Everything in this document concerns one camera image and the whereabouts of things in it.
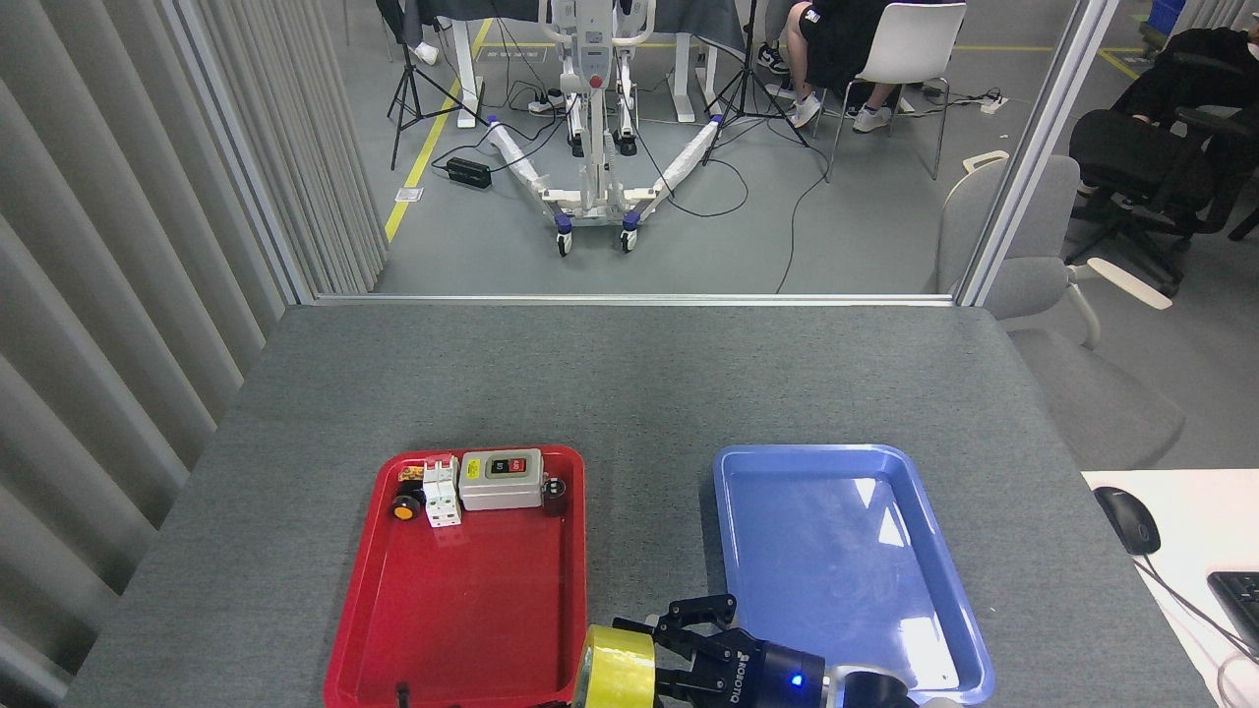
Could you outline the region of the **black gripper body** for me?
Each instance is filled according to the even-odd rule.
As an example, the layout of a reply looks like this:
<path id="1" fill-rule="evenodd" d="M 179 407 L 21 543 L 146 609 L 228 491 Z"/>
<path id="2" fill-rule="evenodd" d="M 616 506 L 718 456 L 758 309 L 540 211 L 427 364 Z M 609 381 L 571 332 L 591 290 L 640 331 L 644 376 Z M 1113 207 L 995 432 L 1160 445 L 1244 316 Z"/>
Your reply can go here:
<path id="1" fill-rule="evenodd" d="M 733 651 L 723 688 L 724 707 L 823 705 L 823 656 L 755 641 Z"/>

